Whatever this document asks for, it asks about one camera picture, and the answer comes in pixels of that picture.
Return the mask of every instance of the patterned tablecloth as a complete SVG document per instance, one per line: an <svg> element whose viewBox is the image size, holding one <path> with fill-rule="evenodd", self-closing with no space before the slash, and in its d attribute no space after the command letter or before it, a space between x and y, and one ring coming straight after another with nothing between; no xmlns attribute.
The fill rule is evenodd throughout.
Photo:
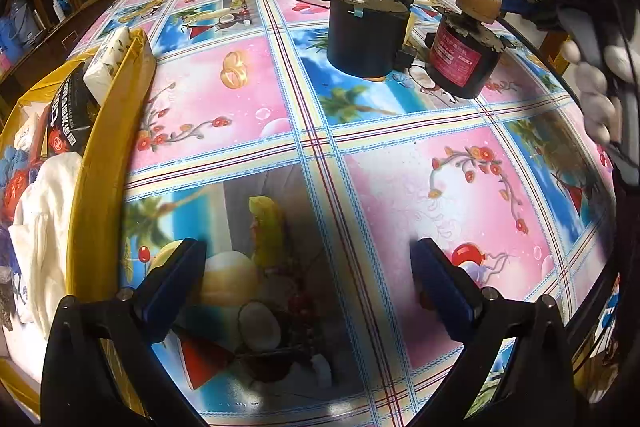
<svg viewBox="0 0 640 427"><path fill-rule="evenodd" d="M418 43L439 15L414 10ZM600 273L609 160L499 24L516 48L459 100L335 70L328 10L296 0L118 0L76 52L123 23L146 30L158 72L120 281L172 241L207 242L202 291L154 350L212 425L407 423L461 349L412 282L411 238L508 298L553 295L565 321Z"/></svg>

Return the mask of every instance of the blue thermos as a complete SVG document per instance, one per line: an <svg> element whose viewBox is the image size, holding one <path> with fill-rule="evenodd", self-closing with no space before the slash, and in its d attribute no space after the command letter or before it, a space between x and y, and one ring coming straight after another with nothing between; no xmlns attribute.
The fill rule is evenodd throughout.
<svg viewBox="0 0 640 427"><path fill-rule="evenodd" d="M15 64L24 53L18 40L18 32L8 17L0 17L0 47L12 64Z"/></svg>

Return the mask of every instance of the motor with red label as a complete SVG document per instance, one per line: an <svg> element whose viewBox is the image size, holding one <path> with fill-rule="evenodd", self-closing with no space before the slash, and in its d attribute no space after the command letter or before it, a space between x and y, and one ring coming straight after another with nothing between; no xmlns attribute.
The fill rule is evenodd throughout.
<svg viewBox="0 0 640 427"><path fill-rule="evenodd" d="M491 24L501 0L456 0L462 13L440 20L426 67L433 82L460 98L475 98L498 64L508 42L482 23Z"/></svg>

